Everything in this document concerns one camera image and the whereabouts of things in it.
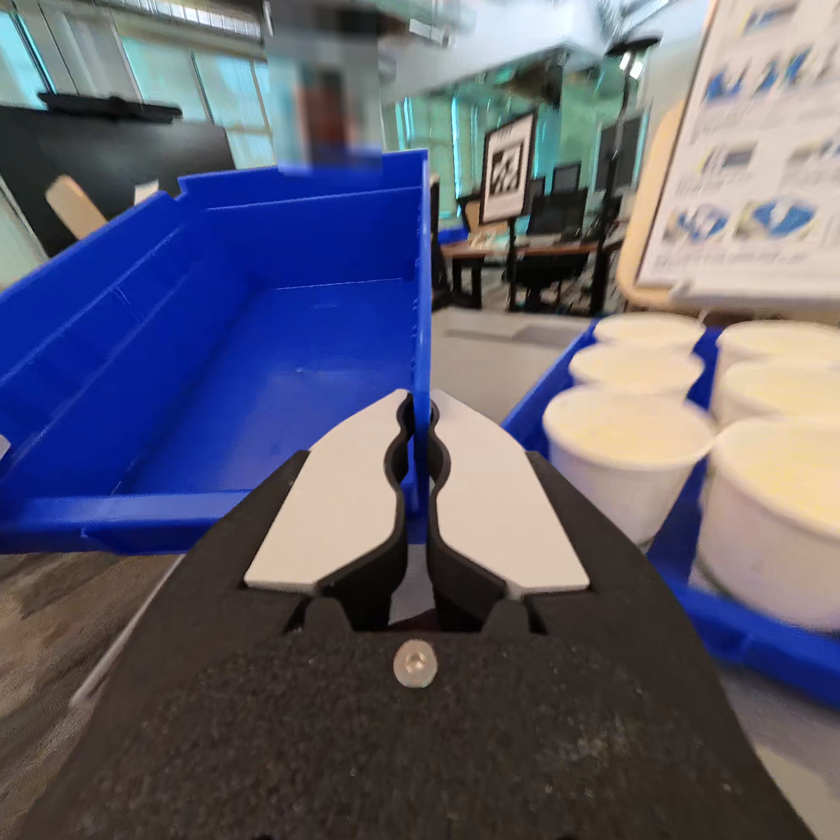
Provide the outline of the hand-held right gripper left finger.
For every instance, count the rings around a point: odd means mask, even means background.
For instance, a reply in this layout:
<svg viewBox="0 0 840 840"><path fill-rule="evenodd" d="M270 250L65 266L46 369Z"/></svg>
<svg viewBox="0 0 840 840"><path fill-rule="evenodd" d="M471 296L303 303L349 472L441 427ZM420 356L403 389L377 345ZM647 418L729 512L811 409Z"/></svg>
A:
<svg viewBox="0 0 840 840"><path fill-rule="evenodd" d="M307 451L255 557L249 589L329 597L354 629L383 629L407 567L402 483L413 397L392 391Z"/></svg>

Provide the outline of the framed marker poster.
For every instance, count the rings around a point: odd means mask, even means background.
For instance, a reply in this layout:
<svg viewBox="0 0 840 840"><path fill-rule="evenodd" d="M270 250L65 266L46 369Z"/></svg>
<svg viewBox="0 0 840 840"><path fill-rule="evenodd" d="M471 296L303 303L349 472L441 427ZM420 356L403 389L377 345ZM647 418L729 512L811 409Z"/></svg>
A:
<svg viewBox="0 0 840 840"><path fill-rule="evenodd" d="M489 131L485 138L479 225L506 223L529 210L539 112L531 110Z"/></svg>

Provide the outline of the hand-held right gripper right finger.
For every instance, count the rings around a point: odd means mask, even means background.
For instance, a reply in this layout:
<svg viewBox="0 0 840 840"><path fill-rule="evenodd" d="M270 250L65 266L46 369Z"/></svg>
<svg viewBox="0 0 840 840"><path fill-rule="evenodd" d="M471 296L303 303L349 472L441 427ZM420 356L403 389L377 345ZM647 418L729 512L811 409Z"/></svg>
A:
<svg viewBox="0 0 840 840"><path fill-rule="evenodd" d="M442 626L477 631L500 602L589 589L527 450L445 391L430 406L427 572Z"/></svg>

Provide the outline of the black office chair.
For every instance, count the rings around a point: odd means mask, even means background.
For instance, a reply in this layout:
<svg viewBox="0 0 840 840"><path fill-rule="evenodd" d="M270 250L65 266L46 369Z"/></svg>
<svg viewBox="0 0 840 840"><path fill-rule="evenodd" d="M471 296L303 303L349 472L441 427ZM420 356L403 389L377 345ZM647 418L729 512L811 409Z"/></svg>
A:
<svg viewBox="0 0 840 840"><path fill-rule="evenodd" d="M586 200L586 190L535 197L528 221L528 246L536 247L535 238L539 236L548 236L550 245L578 243L582 237ZM542 291L555 283L561 291L565 281L579 279L588 258L589 252L520 256L515 280L518 287L526 291L521 309L525 312L543 311Z"/></svg>

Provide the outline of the wood-top desk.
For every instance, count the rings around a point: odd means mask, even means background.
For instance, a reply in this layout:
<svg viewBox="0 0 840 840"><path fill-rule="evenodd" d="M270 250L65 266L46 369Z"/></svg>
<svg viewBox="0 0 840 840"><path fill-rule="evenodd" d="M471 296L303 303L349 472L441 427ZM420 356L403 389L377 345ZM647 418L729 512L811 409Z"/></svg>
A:
<svg viewBox="0 0 840 840"><path fill-rule="evenodd" d="M482 270L488 261L503 263L509 285L507 309L540 312L544 309L540 294L554 283L581 276L586 263L597 255L596 243L569 243L537 247L517 246L508 257L508 248L474 247L463 240L442 247L443 257L451 265L451 300L454 307L482 309Z"/></svg>

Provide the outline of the black video bar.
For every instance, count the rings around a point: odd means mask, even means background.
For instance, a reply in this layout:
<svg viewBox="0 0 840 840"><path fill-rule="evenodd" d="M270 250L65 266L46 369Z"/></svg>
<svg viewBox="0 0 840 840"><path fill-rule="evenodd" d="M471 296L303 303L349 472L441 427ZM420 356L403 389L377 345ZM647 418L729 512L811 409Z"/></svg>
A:
<svg viewBox="0 0 840 840"><path fill-rule="evenodd" d="M48 112L79 118L171 124L183 117L178 107L126 100L119 96L95 98L69 93L39 92Z"/></svg>

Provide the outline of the black wall screen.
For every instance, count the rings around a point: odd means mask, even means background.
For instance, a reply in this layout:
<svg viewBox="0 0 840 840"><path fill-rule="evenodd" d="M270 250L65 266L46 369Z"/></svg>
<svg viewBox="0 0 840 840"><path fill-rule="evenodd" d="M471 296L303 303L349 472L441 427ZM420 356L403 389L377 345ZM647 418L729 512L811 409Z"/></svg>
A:
<svg viewBox="0 0 840 840"><path fill-rule="evenodd" d="M179 177L234 168L226 131L209 123L1 108L2 179L49 258L76 241L46 200L62 175L111 220L133 205L136 186L158 182L177 197Z"/></svg>

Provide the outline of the blue plastic bin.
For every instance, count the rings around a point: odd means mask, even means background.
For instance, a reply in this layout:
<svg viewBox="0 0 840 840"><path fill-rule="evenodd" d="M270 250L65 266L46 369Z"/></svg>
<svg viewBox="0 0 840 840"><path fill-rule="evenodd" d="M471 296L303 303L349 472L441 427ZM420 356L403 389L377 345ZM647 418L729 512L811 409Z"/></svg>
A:
<svg viewBox="0 0 840 840"><path fill-rule="evenodd" d="M569 344L558 360L501 422L520 445L543 457L550 454L542 416L551 400L572 387L572 358L592 345L591 325ZM709 654L799 690L812 700L839 708L838 634L808 631L750 610L714 591L689 584L697 554L700 496L707 478L704 459L692 470L659 530L647 557L689 616Z"/></svg>
<svg viewBox="0 0 840 840"><path fill-rule="evenodd" d="M426 150L188 175L2 292L2 554L188 551L431 366Z"/></svg>

